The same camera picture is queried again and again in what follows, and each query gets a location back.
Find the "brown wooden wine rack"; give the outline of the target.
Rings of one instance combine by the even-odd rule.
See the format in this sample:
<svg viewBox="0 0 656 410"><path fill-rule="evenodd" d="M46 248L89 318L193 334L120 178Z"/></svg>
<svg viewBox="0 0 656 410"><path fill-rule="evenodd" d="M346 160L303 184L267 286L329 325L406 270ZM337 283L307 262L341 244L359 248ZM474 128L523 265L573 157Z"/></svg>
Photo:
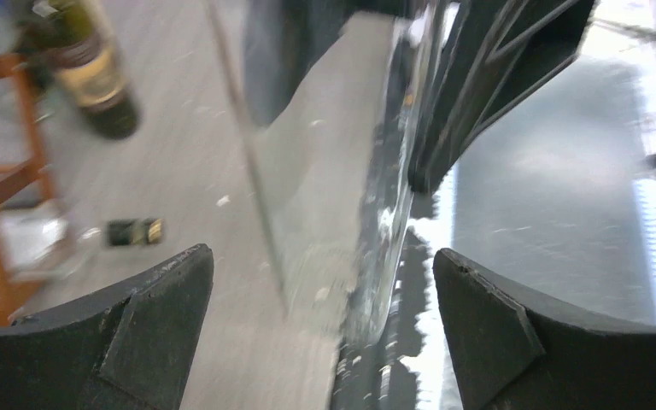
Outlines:
<svg viewBox="0 0 656 410"><path fill-rule="evenodd" d="M23 65L23 59L17 54L0 55L0 80L7 80L15 90L20 126L28 149L25 160L0 163L0 212L4 203L30 185L38 187L41 203L52 204L62 210L47 162L44 139L36 123L36 103ZM62 264L51 253L39 256L22 268L9 268L0 240L0 326L8 325L47 280L61 274L61 268Z"/></svg>

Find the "small clear glass bottle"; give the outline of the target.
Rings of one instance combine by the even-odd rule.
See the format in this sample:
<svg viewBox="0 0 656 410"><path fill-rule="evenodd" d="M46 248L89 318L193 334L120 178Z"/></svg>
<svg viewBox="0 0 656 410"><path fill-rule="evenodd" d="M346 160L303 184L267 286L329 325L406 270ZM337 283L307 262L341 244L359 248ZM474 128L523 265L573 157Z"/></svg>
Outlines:
<svg viewBox="0 0 656 410"><path fill-rule="evenodd" d="M447 1L207 1L284 310L381 336Z"/></svg>

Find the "dark wine bottle silver cap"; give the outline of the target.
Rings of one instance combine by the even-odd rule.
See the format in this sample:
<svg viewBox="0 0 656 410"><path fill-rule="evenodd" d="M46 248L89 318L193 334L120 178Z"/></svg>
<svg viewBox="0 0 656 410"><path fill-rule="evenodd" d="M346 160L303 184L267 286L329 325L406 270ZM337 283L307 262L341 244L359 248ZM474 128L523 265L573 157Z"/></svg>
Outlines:
<svg viewBox="0 0 656 410"><path fill-rule="evenodd" d="M119 140L138 129L138 106L119 51L85 1L11 1L9 11L95 132Z"/></svg>

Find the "clear bottle gold black cap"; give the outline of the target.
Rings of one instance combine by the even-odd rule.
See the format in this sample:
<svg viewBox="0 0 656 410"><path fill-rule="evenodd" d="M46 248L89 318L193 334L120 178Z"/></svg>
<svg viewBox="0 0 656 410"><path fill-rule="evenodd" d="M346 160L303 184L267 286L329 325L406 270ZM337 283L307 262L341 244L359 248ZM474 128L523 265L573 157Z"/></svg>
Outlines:
<svg viewBox="0 0 656 410"><path fill-rule="evenodd" d="M79 229L64 216L10 215L0 218L0 234L10 278L51 280L80 270L102 243L109 248L157 245L163 220L110 220Z"/></svg>

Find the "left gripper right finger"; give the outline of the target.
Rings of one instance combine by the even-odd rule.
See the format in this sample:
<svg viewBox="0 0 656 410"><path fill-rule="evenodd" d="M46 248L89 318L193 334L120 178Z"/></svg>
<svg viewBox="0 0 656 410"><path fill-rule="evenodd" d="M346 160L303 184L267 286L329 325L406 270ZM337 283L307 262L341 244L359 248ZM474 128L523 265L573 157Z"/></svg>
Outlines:
<svg viewBox="0 0 656 410"><path fill-rule="evenodd" d="M451 249L433 261L465 409L656 409L656 326L561 301Z"/></svg>

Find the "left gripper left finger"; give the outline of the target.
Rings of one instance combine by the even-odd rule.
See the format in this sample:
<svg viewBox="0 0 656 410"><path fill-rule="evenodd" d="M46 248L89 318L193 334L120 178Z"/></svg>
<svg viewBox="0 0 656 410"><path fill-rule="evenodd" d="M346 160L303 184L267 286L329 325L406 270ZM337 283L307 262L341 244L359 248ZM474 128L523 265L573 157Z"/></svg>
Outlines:
<svg viewBox="0 0 656 410"><path fill-rule="evenodd" d="M177 409L214 283L192 246L0 327L0 409Z"/></svg>

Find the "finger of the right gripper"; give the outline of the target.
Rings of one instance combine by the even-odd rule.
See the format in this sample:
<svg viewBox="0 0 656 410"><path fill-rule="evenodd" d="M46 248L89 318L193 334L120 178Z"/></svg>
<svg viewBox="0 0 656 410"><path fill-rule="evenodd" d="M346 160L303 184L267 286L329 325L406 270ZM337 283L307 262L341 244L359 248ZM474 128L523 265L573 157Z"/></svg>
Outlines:
<svg viewBox="0 0 656 410"><path fill-rule="evenodd" d="M460 1L430 65L407 182L433 193L486 128L577 58L596 3Z"/></svg>

